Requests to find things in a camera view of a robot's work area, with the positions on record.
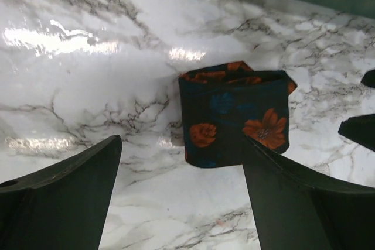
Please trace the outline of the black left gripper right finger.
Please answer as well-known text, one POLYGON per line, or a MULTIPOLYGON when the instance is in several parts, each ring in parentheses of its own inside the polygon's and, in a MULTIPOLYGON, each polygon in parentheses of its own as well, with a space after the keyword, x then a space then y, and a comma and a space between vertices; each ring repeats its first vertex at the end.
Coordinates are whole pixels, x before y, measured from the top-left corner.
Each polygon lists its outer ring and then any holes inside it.
POLYGON ((374 188, 319 173, 251 137, 243 152, 261 249, 374 249, 374 188))

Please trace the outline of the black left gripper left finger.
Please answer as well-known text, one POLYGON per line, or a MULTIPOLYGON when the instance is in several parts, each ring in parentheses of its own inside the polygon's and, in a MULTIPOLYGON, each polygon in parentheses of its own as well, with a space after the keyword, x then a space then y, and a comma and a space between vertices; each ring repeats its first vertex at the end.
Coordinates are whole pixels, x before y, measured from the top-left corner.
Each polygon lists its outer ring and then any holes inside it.
POLYGON ((121 152, 121 138, 110 136, 1 183, 1 249, 98 249, 121 152))

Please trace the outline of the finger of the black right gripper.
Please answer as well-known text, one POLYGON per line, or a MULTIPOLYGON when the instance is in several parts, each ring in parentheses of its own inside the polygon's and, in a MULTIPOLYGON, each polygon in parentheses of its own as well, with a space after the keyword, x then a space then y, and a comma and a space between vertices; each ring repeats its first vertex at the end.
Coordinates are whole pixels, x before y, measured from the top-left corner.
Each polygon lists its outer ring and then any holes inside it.
POLYGON ((350 117, 340 124, 338 133, 374 151, 374 114, 350 117))
POLYGON ((361 83, 366 87, 375 88, 375 69, 367 71, 364 74, 361 83))

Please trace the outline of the dark orange-patterned necktie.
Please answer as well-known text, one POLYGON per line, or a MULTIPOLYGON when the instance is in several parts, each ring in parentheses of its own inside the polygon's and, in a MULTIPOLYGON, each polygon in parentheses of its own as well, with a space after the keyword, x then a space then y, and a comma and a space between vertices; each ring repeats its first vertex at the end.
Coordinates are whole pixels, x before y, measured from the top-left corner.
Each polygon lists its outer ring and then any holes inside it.
POLYGON ((236 61, 181 74, 178 83, 189 164, 241 165, 248 138, 279 154, 289 148, 288 97, 297 84, 285 71, 255 71, 236 61))

